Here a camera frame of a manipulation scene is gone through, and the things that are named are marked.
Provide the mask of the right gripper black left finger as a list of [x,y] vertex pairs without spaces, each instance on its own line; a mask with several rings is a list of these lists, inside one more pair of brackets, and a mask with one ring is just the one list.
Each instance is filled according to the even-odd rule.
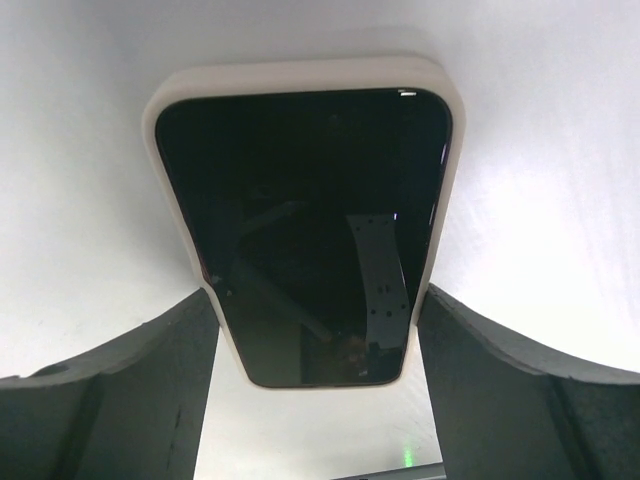
[[2,379],[2,478],[193,478],[218,334],[199,290],[90,351]]

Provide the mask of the white case smartphone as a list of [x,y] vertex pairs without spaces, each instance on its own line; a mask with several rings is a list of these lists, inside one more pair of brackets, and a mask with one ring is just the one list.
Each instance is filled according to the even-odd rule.
[[158,86],[145,147],[249,382],[402,377],[464,127],[451,78],[415,56],[201,66]]

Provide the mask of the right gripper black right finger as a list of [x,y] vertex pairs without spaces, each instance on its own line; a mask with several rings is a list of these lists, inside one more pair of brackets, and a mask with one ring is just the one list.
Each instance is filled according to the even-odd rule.
[[435,285],[418,337],[448,478],[638,478],[638,373],[545,346]]

